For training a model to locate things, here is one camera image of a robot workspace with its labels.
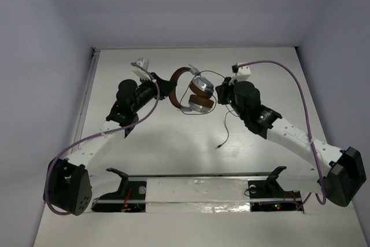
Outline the brown silver headphones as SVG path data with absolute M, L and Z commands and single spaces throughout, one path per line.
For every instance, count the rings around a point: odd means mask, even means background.
M 177 86 L 179 78 L 186 72 L 194 76 L 188 85 L 188 88 L 192 92 L 188 99 L 188 106 L 180 104 L 176 96 L 176 89 L 173 89 L 169 94 L 171 104 L 182 112 L 209 113 L 214 105 L 214 101 L 211 100 L 214 93 L 214 85 L 207 78 L 203 77 L 199 70 L 192 65 L 181 67 L 174 71 L 170 81 L 174 82 L 175 86 Z

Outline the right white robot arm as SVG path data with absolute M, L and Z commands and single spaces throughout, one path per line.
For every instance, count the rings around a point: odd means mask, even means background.
M 333 204 L 346 207 L 367 177 L 361 153 L 353 148 L 341 149 L 317 139 L 293 126 L 281 114 L 262 105 L 260 91 L 248 81 L 231 84 L 225 78 L 216 87 L 217 102 L 230 105 L 252 133 L 276 143 L 312 165 L 298 176 L 281 173 L 278 166 L 267 177 L 267 190 L 275 197 L 286 191 L 322 194 Z

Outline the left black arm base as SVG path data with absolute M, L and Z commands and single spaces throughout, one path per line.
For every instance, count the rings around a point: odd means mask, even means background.
M 129 180 L 129 175 L 115 168 L 106 171 L 118 175 L 121 179 L 116 191 L 105 193 L 96 198 L 91 206 L 93 212 L 100 213 L 140 213 L 146 212 L 145 180 Z

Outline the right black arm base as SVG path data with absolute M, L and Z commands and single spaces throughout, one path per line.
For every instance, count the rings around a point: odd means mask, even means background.
M 284 191 L 277 182 L 286 166 L 278 166 L 266 178 L 248 181 L 244 195 L 250 199 L 251 212 L 303 211 L 301 193 Z

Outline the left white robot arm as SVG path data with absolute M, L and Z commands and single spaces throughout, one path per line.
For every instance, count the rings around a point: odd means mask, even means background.
M 43 198 L 56 215 L 79 216 L 87 209 L 93 194 L 88 169 L 109 152 L 114 141 L 125 139 L 148 119 L 177 85 L 154 72 L 138 75 L 139 82 L 119 83 L 116 100 L 98 133 L 74 142 L 49 163 Z

